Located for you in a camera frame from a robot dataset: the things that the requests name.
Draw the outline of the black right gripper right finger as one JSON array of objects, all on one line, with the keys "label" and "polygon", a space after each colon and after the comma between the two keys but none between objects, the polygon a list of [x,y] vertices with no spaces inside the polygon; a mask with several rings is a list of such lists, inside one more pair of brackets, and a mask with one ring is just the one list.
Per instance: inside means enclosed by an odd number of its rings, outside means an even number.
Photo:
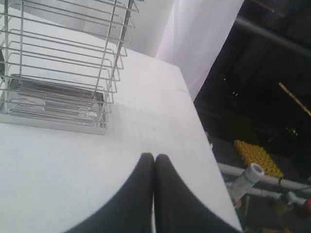
[{"label": "black right gripper right finger", "polygon": [[155,160],[154,207],[157,233],[239,232],[203,205],[165,154]]}]

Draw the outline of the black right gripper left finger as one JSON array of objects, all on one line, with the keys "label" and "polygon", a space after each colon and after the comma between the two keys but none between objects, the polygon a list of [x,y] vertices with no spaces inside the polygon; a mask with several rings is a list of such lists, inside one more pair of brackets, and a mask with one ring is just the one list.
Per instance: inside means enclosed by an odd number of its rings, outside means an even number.
[{"label": "black right gripper left finger", "polygon": [[117,193],[69,233],[150,233],[154,187],[154,157],[142,153]]}]

